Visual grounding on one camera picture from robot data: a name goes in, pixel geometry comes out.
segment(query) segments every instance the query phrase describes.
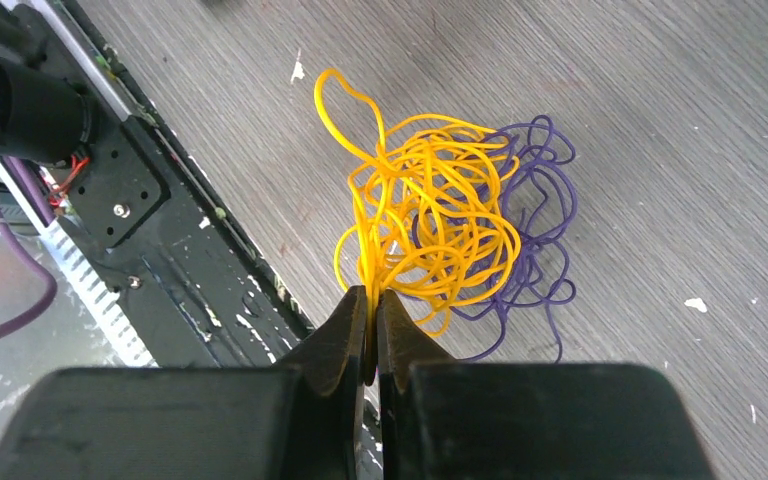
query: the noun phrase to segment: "purple cable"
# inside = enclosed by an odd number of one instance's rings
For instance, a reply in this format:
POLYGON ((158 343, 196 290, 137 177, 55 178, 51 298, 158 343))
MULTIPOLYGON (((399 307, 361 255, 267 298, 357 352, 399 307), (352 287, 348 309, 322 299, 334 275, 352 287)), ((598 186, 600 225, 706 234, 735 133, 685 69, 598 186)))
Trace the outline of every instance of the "purple cable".
POLYGON ((19 184, 19 188, 22 189, 22 192, 27 195, 28 200, 31 201, 31 204, 39 214, 40 218, 42 218, 45 226, 47 227, 51 225, 54 222, 54 211, 37 187, 37 182, 35 181, 33 174, 28 170, 28 167, 16 157, 4 157, 4 163, 10 173, 13 174, 13 178, 19 184))
POLYGON ((7 246, 10 250, 19 258, 19 260, 27 267, 34 275, 37 276, 44 284, 45 291, 39 300, 36 301, 31 307, 21 314, 17 315, 12 320, 8 320, 0 324, 0 339, 10 335, 11 333, 21 329, 37 319, 48 307, 54 302, 54 297, 57 295, 57 281, 42 265, 36 262, 36 260, 22 248, 16 236, 10 228, 4 223, 3 215, 1 214, 0 207, 0 234, 1 238, 7 242, 7 246))
MULTIPOLYGON (((488 135, 484 141, 491 141, 504 137, 507 140, 507 146, 503 147, 491 155, 506 154, 507 160, 499 168, 499 173, 504 175, 510 172, 514 165, 513 157, 520 159, 519 168, 514 172, 505 184, 501 196, 500 207, 502 216, 511 221, 519 232, 522 241, 522 250, 519 257, 516 258, 508 281, 493 296, 482 302, 476 303, 481 311, 477 314, 466 313, 463 309, 452 308, 460 317, 469 321, 478 321, 483 319, 491 312, 496 313, 499 319, 500 333, 498 339, 484 352, 463 360, 475 361, 486 358, 496 351, 504 342, 507 334, 507 323, 510 311, 514 308, 543 307, 549 328, 558 346, 558 355, 555 363, 561 361, 563 357, 563 341, 558 331, 557 324, 552 315, 551 307, 553 305, 563 305, 572 301, 576 294, 575 284, 567 279, 569 272, 570 257, 566 248, 560 240, 566 232, 572 220, 578 211, 578 196, 575 187, 562 171, 561 167, 572 162, 575 159, 575 147, 572 143, 555 129, 552 119, 546 115, 535 117, 530 123, 518 123, 499 129, 496 133, 488 135), (524 142, 521 135, 515 134, 516 131, 525 131, 524 142), (537 141, 538 132, 544 132, 545 139, 537 141), (569 155, 561 157, 558 151, 553 147, 555 140, 563 143, 569 155), (529 211, 523 208, 521 211, 512 212, 511 197, 513 193, 522 186, 531 185, 542 196, 538 205, 529 211), (541 218, 541 214, 547 209, 552 197, 558 199, 561 209, 561 219, 553 227, 543 232, 535 232, 535 222, 541 218), (549 280, 548 276, 539 262, 541 254, 554 248, 561 254, 563 266, 558 277, 549 280), (521 301, 524 294, 532 297, 531 301, 521 301)), ((485 198, 489 193, 486 186, 476 189, 481 198, 485 198)), ((447 219, 454 225, 463 223, 461 219, 447 219)), ((418 235, 416 233, 419 217, 413 221, 413 241, 417 247, 420 247, 418 235)), ((492 265, 492 259, 487 258, 476 262, 467 275, 489 268, 492 265)), ((501 275, 490 277, 484 287, 493 288, 499 281, 501 275)))

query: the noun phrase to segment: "purple cord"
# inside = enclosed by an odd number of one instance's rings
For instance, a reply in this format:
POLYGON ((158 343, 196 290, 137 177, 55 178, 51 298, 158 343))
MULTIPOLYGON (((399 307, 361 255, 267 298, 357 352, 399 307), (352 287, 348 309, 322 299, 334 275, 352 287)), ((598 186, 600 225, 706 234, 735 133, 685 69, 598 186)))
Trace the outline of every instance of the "purple cord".
MULTIPOLYGON (((501 128, 498 132, 487 136, 484 141, 491 141, 498 137, 505 137, 508 141, 508 146, 491 153, 491 155, 507 154, 508 156, 507 160, 499 168, 499 173, 504 175, 510 172, 514 165, 514 156, 520 159, 519 168, 508 179, 502 190, 500 207, 502 209, 502 216, 511 221, 519 232, 522 240, 522 250, 514 262, 513 270, 505 285, 489 299, 475 304, 475 306, 481 308, 479 313, 470 315, 462 309, 452 308, 460 317, 473 322, 481 320, 491 312, 495 312, 501 327, 499 338, 493 345, 484 352, 463 360, 481 360, 499 348, 505 340, 508 315, 512 309, 542 306, 546 312, 546 318, 555 343, 558 345, 558 355, 555 358, 555 363, 558 363, 563 357, 564 347, 561 334, 551 312, 551 307, 553 305, 569 303, 575 298, 576 294, 575 284, 566 278, 569 271, 570 257, 566 248, 560 242, 561 237, 578 211, 578 196, 575 187, 561 170, 561 166, 575 159, 575 147, 573 147, 566 136, 555 129, 552 119, 546 115, 538 115, 530 123, 518 123, 501 128), (522 137, 512 133, 521 130, 526 131, 525 141, 522 145, 520 145, 522 137), (545 140, 542 142, 538 142, 535 138, 536 134, 540 131, 545 132, 546 135, 545 140), (552 147, 554 140, 560 140, 566 146, 569 150, 567 157, 562 158, 558 151, 552 147), (523 208, 518 214, 514 214, 515 212, 511 211, 510 205, 513 192, 521 186, 528 184, 537 190, 542 196, 542 200, 530 212, 528 208, 523 208), (535 222, 540 218, 541 214, 545 213, 544 210, 549 205, 553 196, 558 198, 561 207, 561 220, 552 228, 537 233, 535 232, 535 222), (551 248, 560 252, 561 258, 563 258, 563 266, 558 277, 550 282, 547 279, 546 272, 540 265, 539 257, 551 248), (544 287, 543 291, 541 291, 539 287, 546 285, 546 283, 548 283, 548 288, 544 287), (532 300, 528 302, 520 301, 520 297, 524 294, 530 295, 532 300)), ((485 198, 489 193, 487 186, 479 187, 476 191, 481 198, 485 198)), ((417 247, 420 247, 416 233, 418 221, 419 218, 417 216, 413 222, 413 241, 417 247)), ((464 220, 449 218, 448 221, 457 225, 464 220)), ((487 269, 491 265, 491 258, 477 262, 471 267, 471 271, 467 272, 467 275, 487 269)), ((484 287, 487 289, 493 288, 498 283, 499 278, 500 275, 492 276, 487 280, 484 287)))
POLYGON ((19 258, 19 260, 27 267, 31 272, 37 276, 44 284, 45 291, 39 300, 36 301, 30 308, 21 314, 17 315, 12 320, 8 320, 0 324, 0 339, 10 335, 11 333, 25 327, 29 323, 37 319, 48 307, 54 302, 54 297, 57 295, 57 281, 42 265, 36 262, 36 260, 28 254, 27 251, 19 244, 16 236, 10 230, 10 227, 4 223, 4 217, 1 213, 0 207, 0 234, 1 238, 7 242, 7 246, 10 250, 19 258))
POLYGON ((16 157, 4 157, 4 163, 10 173, 13 174, 13 178, 19 183, 19 188, 28 196, 45 226, 47 227, 54 223, 54 211, 37 187, 33 174, 28 170, 28 167, 16 157))

